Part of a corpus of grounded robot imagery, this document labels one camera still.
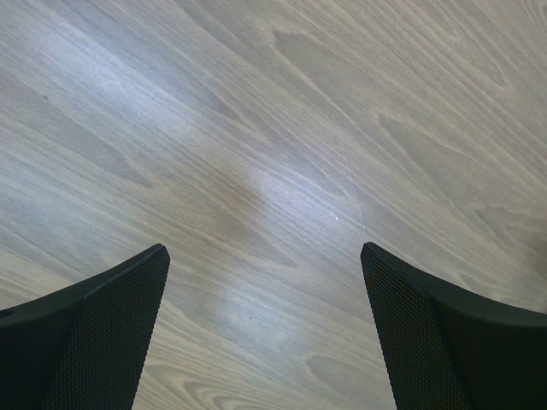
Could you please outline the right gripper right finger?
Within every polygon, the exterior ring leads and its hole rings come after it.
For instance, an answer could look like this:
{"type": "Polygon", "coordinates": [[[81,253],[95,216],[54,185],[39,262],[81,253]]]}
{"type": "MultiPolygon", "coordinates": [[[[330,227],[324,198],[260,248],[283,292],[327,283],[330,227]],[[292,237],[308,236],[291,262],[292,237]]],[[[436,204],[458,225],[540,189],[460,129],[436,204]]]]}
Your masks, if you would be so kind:
{"type": "Polygon", "coordinates": [[[544,409],[546,316],[423,272],[375,243],[362,271],[399,409],[544,409]]]}

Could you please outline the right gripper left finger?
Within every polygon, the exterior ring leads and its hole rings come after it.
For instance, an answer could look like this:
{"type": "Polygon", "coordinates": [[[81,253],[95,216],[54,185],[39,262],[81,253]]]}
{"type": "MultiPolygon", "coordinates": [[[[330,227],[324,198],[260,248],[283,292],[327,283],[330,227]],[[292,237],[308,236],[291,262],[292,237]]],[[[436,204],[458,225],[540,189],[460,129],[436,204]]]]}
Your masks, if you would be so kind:
{"type": "Polygon", "coordinates": [[[168,277],[155,244],[1,312],[3,409],[130,409],[168,277]]]}

